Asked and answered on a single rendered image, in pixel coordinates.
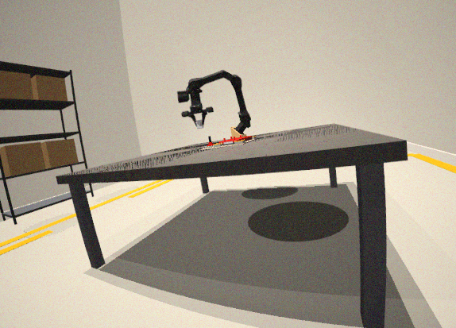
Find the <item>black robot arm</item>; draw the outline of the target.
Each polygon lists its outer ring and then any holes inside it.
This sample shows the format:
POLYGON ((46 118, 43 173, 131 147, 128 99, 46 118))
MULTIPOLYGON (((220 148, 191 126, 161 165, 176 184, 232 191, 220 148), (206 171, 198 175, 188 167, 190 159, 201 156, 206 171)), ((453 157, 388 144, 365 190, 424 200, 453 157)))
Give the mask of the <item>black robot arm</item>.
MULTIPOLYGON (((206 83, 209 83, 209 82, 212 82, 215 80, 219 80, 222 78, 228 79, 231 82, 231 84, 235 90, 237 100, 238 100, 238 105, 240 107, 240 112, 238 112, 239 118, 240 118, 240 123, 234 129, 237 130, 240 134, 244 134, 243 132, 246 129, 246 127, 249 128, 251 126, 250 125, 251 117, 249 115, 248 110, 246 109, 245 100, 244 100, 244 97, 242 94, 242 79, 237 75, 231 75, 229 72, 227 72, 225 70, 221 70, 221 71, 217 71, 213 74, 210 74, 210 75, 202 77, 202 78, 190 79, 185 91, 177 91, 178 102, 179 103, 188 102, 190 100, 189 94, 191 96, 192 101, 197 100, 197 99, 200 100, 199 95, 202 92, 200 87, 202 87, 206 83)), ((202 103, 198 103, 198 102, 196 104, 192 103, 191 107, 190 107, 191 112, 199 111, 202 108, 203 108, 202 103)))

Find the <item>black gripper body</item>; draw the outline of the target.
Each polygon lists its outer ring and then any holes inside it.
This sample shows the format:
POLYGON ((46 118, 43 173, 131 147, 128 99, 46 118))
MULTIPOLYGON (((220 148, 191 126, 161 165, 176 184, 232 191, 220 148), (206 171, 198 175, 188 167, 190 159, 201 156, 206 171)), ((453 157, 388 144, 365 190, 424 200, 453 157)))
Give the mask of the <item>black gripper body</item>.
MULTIPOLYGON (((191 103, 194 103, 194 104, 196 104, 197 102, 201 103, 199 99, 191 101, 191 103)), ((213 107, 209 106, 209 107, 206 107, 206 109, 201 109, 199 111, 193 111, 193 112, 191 112, 191 111, 182 112, 182 116, 187 117, 189 115, 193 115, 193 114, 197 114, 197 113, 206 113, 206 112, 208 112, 208 113, 214 112, 213 107)))

